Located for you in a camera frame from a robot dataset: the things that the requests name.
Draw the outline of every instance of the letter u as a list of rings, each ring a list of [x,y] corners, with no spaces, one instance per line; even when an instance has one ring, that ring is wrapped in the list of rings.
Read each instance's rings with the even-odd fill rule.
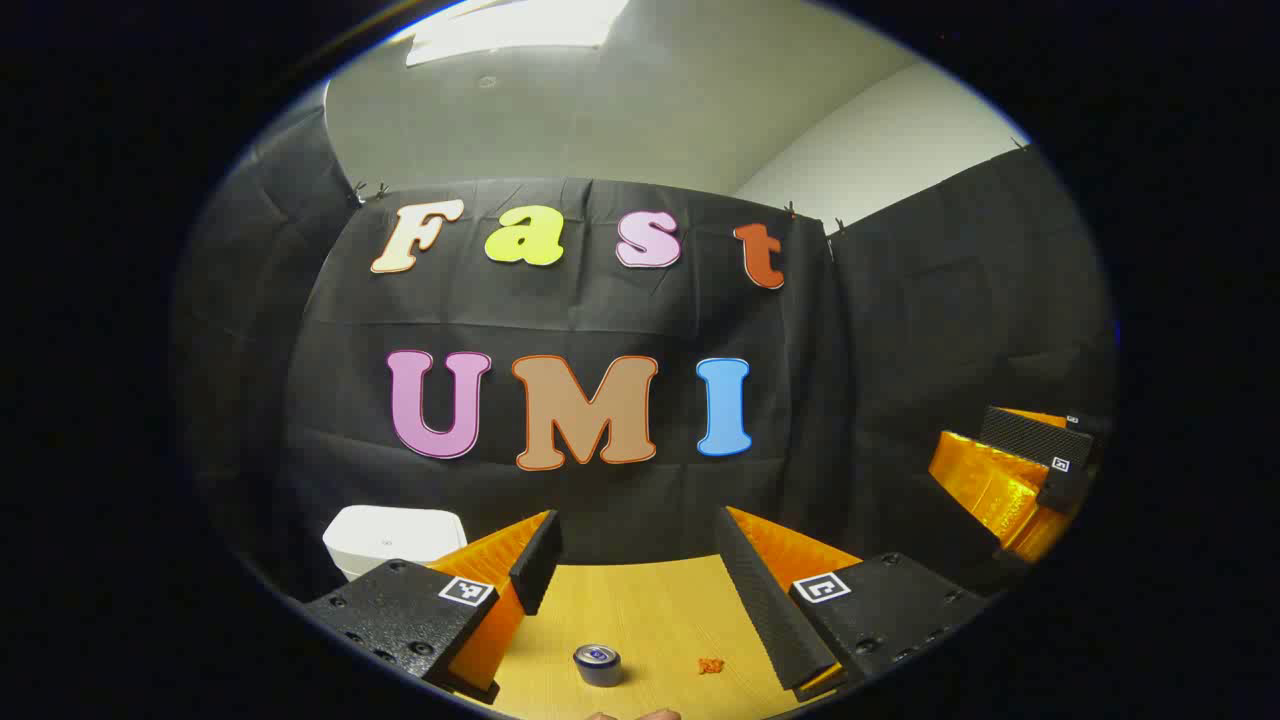
[[[422,378],[431,369],[431,356],[417,350],[398,350],[387,356],[392,369],[392,423],[410,450],[449,460],[475,447],[480,437],[480,375],[493,361],[481,352],[453,352],[444,366],[453,373],[453,427],[433,430],[422,420]]]

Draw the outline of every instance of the yellow letter a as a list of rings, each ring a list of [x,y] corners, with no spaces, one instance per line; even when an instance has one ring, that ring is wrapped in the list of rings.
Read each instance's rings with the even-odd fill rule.
[[[520,225],[529,220],[527,225]],[[530,265],[550,265],[561,259],[564,249],[559,243],[564,215],[553,208],[526,205],[512,208],[498,218],[503,227],[484,241],[484,252],[499,263],[524,260]]]

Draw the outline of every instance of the blue can lid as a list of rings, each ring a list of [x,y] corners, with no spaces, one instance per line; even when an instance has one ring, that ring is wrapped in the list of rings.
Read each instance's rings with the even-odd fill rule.
[[[573,652],[573,661],[584,667],[612,667],[618,664],[618,653],[603,644],[584,644]]]

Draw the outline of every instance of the blue letter i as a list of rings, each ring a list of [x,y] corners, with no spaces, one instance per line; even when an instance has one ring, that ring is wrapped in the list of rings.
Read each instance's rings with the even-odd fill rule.
[[[707,436],[698,441],[698,452],[716,457],[751,447],[751,436],[742,429],[742,378],[750,372],[739,357],[709,357],[698,364],[698,377],[707,382]]]

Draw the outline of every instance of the white container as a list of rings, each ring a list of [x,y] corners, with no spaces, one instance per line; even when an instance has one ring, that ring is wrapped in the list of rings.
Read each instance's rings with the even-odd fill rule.
[[[324,532],[324,544],[347,580],[387,562],[430,562],[467,544],[462,520],[447,510],[343,507]]]

